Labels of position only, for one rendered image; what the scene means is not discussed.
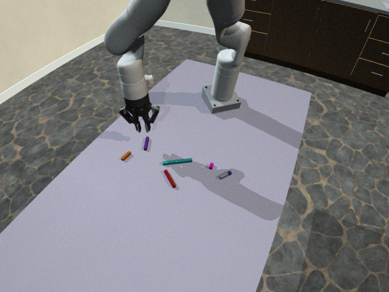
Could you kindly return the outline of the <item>orange rectangular bar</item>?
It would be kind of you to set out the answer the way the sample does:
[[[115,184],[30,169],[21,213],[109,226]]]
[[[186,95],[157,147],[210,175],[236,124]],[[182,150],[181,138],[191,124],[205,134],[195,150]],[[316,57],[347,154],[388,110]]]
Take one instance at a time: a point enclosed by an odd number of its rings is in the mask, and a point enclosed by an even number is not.
[[[126,160],[130,155],[131,155],[131,152],[128,151],[128,152],[121,158],[121,160],[122,160],[122,161]]]

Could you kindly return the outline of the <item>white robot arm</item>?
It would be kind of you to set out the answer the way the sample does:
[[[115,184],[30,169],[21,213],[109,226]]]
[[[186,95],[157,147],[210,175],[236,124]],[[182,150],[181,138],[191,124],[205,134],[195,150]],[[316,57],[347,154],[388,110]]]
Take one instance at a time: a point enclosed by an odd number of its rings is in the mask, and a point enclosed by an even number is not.
[[[106,49],[113,55],[123,55],[117,69],[123,96],[128,100],[143,98],[148,93],[147,85],[154,83],[152,75],[144,76],[144,33],[162,17],[170,1],[131,0],[105,32]],[[251,26],[239,22],[245,11],[245,0],[205,1],[217,42],[229,48],[217,56],[211,95],[219,102],[227,102],[233,96]]]

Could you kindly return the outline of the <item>turquoise rod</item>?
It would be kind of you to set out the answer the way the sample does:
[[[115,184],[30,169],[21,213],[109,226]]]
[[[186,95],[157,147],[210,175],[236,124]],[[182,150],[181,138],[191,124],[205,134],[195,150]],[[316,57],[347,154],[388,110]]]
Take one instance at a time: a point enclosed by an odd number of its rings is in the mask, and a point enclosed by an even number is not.
[[[179,160],[164,161],[163,165],[174,165],[174,164],[190,163],[190,162],[192,162],[192,158],[190,158],[190,159],[179,159]]]

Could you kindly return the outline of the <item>dark red rod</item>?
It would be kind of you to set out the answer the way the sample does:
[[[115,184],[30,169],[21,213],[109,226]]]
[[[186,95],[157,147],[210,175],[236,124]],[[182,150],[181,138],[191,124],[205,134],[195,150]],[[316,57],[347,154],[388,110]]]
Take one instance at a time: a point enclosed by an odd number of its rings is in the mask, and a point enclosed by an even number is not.
[[[167,170],[164,170],[164,173],[165,173],[166,177],[168,178],[169,182],[171,183],[171,186],[172,186],[173,188],[175,188],[176,185],[175,185],[174,181],[172,180],[172,178],[171,178],[170,174],[168,173],[168,171],[167,171]]]

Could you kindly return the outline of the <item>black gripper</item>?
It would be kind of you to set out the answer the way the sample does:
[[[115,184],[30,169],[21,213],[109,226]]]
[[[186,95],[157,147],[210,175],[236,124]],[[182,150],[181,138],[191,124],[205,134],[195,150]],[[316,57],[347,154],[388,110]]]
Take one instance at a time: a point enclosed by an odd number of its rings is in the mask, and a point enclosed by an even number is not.
[[[141,99],[138,100],[128,100],[124,98],[125,107],[121,107],[119,114],[129,123],[133,123],[135,125],[136,131],[141,132],[141,125],[138,117],[142,117],[142,119],[145,122],[145,128],[146,132],[150,131],[150,123],[154,123],[160,107],[154,107],[150,103],[149,95],[147,93],[146,96],[144,96]],[[143,107],[142,107],[143,106]],[[131,107],[131,108],[130,108]],[[139,108],[140,107],[140,108]],[[153,115],[149,118],[148,113],[152,110]],[[132,116],[128,113],[130,112]],[[137,120],[138,119],[138,120]]]

